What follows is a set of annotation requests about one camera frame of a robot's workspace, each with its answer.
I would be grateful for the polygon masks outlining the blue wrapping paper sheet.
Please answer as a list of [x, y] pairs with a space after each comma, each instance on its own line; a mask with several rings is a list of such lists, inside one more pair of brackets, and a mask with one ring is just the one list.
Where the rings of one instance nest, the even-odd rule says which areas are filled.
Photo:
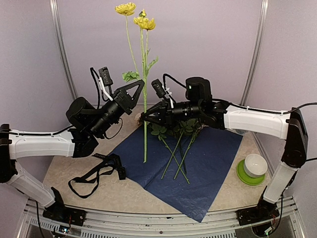
[[214, 202], [239, 150], [243, 137], [227, 130], [203, 128], [192, 142], [189, 136], [147, 136], [144, 161], [143, 128], [126, 122], [127, 137], [113, 153], [120, 156], [127, 178], [189, 218], [201, 222]]

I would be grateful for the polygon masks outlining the light blue ceramic mug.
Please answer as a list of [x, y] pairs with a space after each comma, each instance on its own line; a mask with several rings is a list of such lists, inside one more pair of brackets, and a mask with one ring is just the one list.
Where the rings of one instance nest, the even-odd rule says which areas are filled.
[[234, 131], [235, 131], [237, 134], [239, 134], [239, 135], [244, 135], [244, 134], [247, 133], [246, 130], [241, 130], [241, 129], [235, 129]]

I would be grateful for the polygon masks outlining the pink fake rose bunch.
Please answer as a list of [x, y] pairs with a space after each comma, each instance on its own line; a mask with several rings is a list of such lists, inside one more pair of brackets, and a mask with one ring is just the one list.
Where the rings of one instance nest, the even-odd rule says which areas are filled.
[[[176, 123], [176, 126], [177, 124], [181, 124], [181, 127], [185, 127], [185, 130], [187, 131], [187, 133], [185, 134], [185, 136], [182, 137], [182, 140], [181, 140], [181, 146], [182, 146], [182, 151], [183, 153], [186, 152], [187, 148], [188, 148], [188, 145], [190, 143], [190, 141], [193, 141], [193, 143], [195, 142], [196, 138], [198, 137], [200, 131], [202, 130], [203, 126], [202, 124], [199, 122], [198, 119], [188, 119], [188, 120], [181, 120], [181, 121], [178, 121]], [[178, 160], [178, 162], [181, 162], [182, 161], [182, 157], [181, 157], [181, 154], [179, 152], [179, 150], [177, 150], [176, 152], [176, 158]]]

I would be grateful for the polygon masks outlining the yellow fake flower stem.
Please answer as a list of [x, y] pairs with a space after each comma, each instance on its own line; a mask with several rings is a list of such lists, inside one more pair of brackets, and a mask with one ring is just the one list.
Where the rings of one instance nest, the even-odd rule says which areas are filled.
[[131, 53], [131, 57], [135, 66], [134, 71], [125, 72], [122, 74], [122, 78], [125, 82], [129, 82], [136, 79], [141, 79], [144, 82], [143, 87], [143, 103], [144, 103], [144, 112], [147, 111], [147, 78], [150, 72], [150, 69], [155, 65], [158, 61], [158, 57], [156, 57], [151, 62], [148, 62], [148, 55], [150, 52], [149, 49], [149, 31], [152, 31], [156, 27], [156, 22], [154, 18], [149, 19], [147, 17], [146, 11], [143, 9], [138, 16], [133, 18], [133, 23], [138, 26], [140, 30], [140, 48], [141, 48], [141, 63], [142, 70], [139, 71], [136, 60], [134, 57], [134, 53], [131, 46], [130, 36], [129, 36], [129, 28], [128, 28], [128, 17], [132, 16], [135, 13], [136, 4], [133, 2], [123, 3], [115, 7], [115, 12], [120, 15], [125, 16], [126, 23], [126, 34], [128, 45]]

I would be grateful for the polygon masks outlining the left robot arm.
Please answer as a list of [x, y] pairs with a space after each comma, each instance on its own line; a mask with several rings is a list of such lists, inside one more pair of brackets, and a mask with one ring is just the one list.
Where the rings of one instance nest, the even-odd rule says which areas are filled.
[[98, 146], [98, 139], [106, 138], [106, 131], [123, 114], [131, 114], [144, 87], [138, 80], [117, 88], [99, 109], [79, 97], [70, 105], [66, 116], [70, 127], [58, 132], [24, 132], [11, 130], [8, 124], [0, 127], [0, 181], [15, 187], [44, 207], [43, 216], [69, 225], [82, 226], [86, 211], [65, 206], [57, 189], [43, 185], [17, 161], [24, 157], [90, 156]]

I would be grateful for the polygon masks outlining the black ribbon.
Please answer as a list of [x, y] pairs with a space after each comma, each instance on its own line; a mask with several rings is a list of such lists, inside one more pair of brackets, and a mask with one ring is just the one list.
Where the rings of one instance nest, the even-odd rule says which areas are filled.
[[[84, 174], [81, 177], [75, 177], [68, 182], [70, 190], [76, 194], [78, 197], [86, 199], [90, 197], [98, 188], [100, 183], [100, 176], [111, 175], [115, 170], [118, 173], [119, 180], [126, 179], [126, 169], [123, 167], [120, 157], [117, 154], [103, 155], [95, 153], [93, 157], [102, 159], [102, 161], [93, 167], [90, 171]], [[74, 183], [86, 183], [86, 184], [95, 184], [95, 187], [87, 195], [80, 195], [72, 186]]]

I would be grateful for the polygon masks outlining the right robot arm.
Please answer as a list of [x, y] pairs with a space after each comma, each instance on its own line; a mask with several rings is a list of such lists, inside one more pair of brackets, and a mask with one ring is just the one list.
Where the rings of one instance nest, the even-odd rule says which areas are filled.
[[277, 202], [307, 161], [308, 133], [300, 108], [269, 111], [214, 99], [210, 82], [202, 77], [186, 79], [183, 85], [185, 102], [171, 98], [165, 81], [154, 80], [152, 87], [162, 101], [141, 114], [143, 121], [173, 127], [178, 120], [198, 119], [215, 129], [244, 130], [283, 140], [281, 162], [257, 205], [237, 210], [240, 226], [281, 216], [282, 210], [277, 208]]

